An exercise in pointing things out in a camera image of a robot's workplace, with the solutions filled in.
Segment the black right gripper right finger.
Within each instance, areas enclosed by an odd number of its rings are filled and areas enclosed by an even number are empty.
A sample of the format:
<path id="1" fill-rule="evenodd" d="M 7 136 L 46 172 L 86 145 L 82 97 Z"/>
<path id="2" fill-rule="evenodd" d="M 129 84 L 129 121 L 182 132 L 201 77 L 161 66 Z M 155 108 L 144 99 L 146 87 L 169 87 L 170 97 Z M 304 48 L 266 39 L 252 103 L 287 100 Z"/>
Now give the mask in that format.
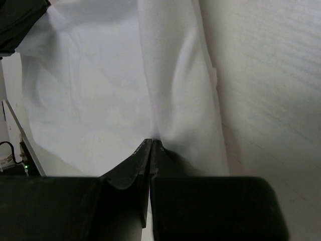
<path id="1" fill-rule="evenodd" d="M 150 157 L 155 240 L 289 240 L 276 194 L 259 177 L 187 174 L 160 141 Z"/>

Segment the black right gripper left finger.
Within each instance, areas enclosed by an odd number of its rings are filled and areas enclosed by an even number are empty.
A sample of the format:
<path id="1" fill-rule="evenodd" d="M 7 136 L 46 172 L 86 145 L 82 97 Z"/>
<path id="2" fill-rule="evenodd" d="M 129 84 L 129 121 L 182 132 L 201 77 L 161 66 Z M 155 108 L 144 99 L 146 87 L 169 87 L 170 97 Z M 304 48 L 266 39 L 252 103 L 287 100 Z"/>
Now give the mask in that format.
<path id="1" fill-rule="evenodd" d="M 1 240 L 136 240 L 152 141 L 100 177 L 1 176 Z"/>

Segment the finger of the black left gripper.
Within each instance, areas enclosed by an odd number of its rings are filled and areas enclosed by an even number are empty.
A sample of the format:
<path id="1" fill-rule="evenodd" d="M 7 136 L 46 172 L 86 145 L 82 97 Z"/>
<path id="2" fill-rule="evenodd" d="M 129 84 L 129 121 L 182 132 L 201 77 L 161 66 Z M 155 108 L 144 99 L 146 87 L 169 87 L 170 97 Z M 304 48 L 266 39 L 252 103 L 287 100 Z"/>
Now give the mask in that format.
<path id="1" fill-rule="evenodd" d="M 45 0 L 1 1 L 1 54 L 13 54 L 51 5 Z"/>

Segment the white skirt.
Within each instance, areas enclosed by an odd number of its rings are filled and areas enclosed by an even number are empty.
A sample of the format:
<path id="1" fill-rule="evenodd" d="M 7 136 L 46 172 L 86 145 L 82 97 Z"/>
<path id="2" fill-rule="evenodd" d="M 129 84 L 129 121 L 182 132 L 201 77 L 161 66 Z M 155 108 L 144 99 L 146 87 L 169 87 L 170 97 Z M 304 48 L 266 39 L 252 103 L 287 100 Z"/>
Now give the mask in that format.
<path id="1" fill-rule="evenodd" d="M 17 51 L 34 141 L 68 165 L 99 176 L 151 138 L 229 173 L 198 1 L 58 1 Z"/>

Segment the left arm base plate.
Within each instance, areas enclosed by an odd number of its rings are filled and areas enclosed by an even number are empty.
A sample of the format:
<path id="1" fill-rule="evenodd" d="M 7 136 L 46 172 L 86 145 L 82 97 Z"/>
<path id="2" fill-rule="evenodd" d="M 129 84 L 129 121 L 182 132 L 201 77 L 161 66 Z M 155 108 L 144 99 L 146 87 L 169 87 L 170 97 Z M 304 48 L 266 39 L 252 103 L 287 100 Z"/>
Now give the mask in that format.
<path id="1" fill-rule="evenodd" d="M 21 161 L 17 161 L 15 158 L 15 149 L 12 143 L 8 141 L 1 142 L 1 146 L 7 144 L 10 147 L 11 154 L 3 159 L 6 164 L 1 163 L 1 175 L 13 175 L 13 176 L 41 176 L 41 172 L 36 165 L 34 158 L 32 157 L 27 145 L 24 142 L 20 142 Z"/>

